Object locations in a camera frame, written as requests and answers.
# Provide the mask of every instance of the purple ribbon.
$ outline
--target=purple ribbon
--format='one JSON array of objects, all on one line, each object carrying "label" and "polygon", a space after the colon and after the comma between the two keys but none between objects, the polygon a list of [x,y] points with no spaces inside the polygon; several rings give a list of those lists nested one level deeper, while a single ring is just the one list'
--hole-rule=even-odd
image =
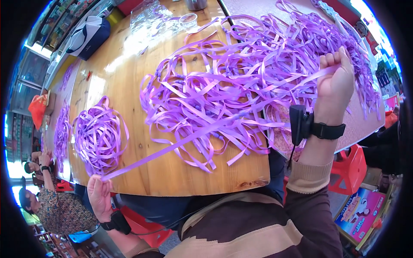
[{"label": "purple ribbon", "polygon": [[[120,120],[126,134],[123,149]],[[88,175],[104,175],[116,169],[119,156],[128,146],[129,131],[122,116],[109,108],[108,97],[104,96],[89,110],[83,110],[73,124],[75,150],[85,163]]]},{"label": "purple ribbon", "polygon": [[71,125],[69,123],[69,105],[66,100],[63,102],[63,107],[60,110],[59,116],[56,121],[55,136],[53,138],[53,143],[55,145],[54,154],[57,158],[57,164],[59,166],[59,171],[63,171],[63,160],[66,158],[67,151],[67,141],[69,138],[69,132]]},{"label": "purple ribbon", "polygon": [[[169,144],[165,149],[151,154],[127,167],[105,175],[102,180],[113,178],[156,159],[169,151],[180,158],[180,150],[187,152],[184,144],[193,142],[205,157],[199,161],[188,153],[186,163],[210,172],[216,167],[214,154],[221,154],[231,142],[240,153],[229,160],[236,162],[251,151],[267,154],[269,147],[276,150],[274,132],[277,128],[288,142],[290,124],[281,119],[287,115],[291,104],[304,104],[308,110],[317,98],[316,79],[333,73],[340,65],[319,69],[319,56],[347,48],[355,70],[355,87],[365,112],[377,111],[380,95],[373,90],[371,75],[366,71],[367,57],[359,52],[358,43],[350,36],[340,34],[337,27],[317,14],[302,14],[286,1],[277,1],[277,7],[291,15],[292,25],[279,27],[279,19],[272,14],[260,19],[236,15],[227,19],[247,18],[259,26],[243,23],[231,30],[223,27],[227,35],[240,40],[231,44],[210,40],[210,36],[185,45],[161,61],[155,73],[146,75],[141,82],[140,102],[147,113],[145,123],[156,126],[165,133],[173,133],[176,143],[167,139],[151,139]],[[205,71],[187,71],[186,56],[200,54]],[[259,112],[270,115],[263,119]],[[263,134],[269,147],[259,136]],[[223,142],[221,149],[214,149],[210,141],[215,137]]]},{"label": "purple ribbon", "polygon": [[67,82],[69,81],[70,75],[72,75],[72,72],[73,72],[73,67],[74,67],[73,64],[69,65],[69,67],[66,69],[66,72],[64,72],[63,83],[62,85],[60,85],[58,89],[59,92],[66,89]]}]

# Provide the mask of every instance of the dark trousers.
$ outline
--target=dark trousers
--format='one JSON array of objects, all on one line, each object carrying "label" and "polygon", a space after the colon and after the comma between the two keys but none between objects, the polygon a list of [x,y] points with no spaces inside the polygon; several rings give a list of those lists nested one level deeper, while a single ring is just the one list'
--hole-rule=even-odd
[{"label": "dark trousers", "polygon": [[[271,150],[270,160],[270,183],[267,186],[249,190],[273,196],[282,202],[283,191],[283,168],[285,158],[276,151]],[[187,196],[187,197],[154,197],[121,194],[122,202],[130,209],[144,218],[159,223],[167,228],[177,230],[181,218],[189,216],[228,194],[216,194],[209,196]]]},{"label": "dark trousers", "polygon": [[382,132],[369,135],[358,144],[364,146],[363,153],[368,166],[380,168],[385,175],[400,174],[397,123]]}]

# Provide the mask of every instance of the woman's hand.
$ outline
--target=woman's hand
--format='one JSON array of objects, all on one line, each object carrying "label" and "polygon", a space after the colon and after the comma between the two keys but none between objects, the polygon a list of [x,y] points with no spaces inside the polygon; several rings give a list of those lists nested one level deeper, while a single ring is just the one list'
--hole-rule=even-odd
[{"label": "woman's hand", "polygon": [[39,156],[40,166],[48,167],[50,165],[50,153],[51,151],[45,147],[42,155]]},{"label": "woman's hand", "polygon": [[93,212],[100,222],[109,222],[113,213],[110,203],[112,180],[102,182],[100,175],[92,175],[88,182],[88,196]]},{"label": "woman's hand", "polygon": [[317,100],[314,122],[336,126],[343,123],[344,112],[354,91],[354,67],[350,55],[343,46],[334,54],[320,56],[320,69],[341,63],[334,73],[317,80]]}]

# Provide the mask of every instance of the red plastic bag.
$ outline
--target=red plastic bag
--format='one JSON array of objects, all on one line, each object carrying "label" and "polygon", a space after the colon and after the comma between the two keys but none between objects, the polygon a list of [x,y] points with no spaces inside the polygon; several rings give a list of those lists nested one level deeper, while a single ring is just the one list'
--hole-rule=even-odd
[{"label": "red plastic bag", "polygon": [[28,110],[31,113],[31,117],[33,119],[34,126],[36,130],[40,130],[42,126],[43,117],[45,115],[46,110],[46,103],[47,103],[47,94],[44,95],[36,95],[33,97]]}]

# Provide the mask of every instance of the navy bag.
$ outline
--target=navy bag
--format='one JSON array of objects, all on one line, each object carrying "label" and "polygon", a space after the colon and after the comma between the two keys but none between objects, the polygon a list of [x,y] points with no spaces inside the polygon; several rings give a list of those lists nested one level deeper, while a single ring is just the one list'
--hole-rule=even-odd
[{"label": "navy bag", "polygon": [[108,39],[110,23],[97,16],[88,16],[73,32],[66,53],[88,60],[89,57]]}]

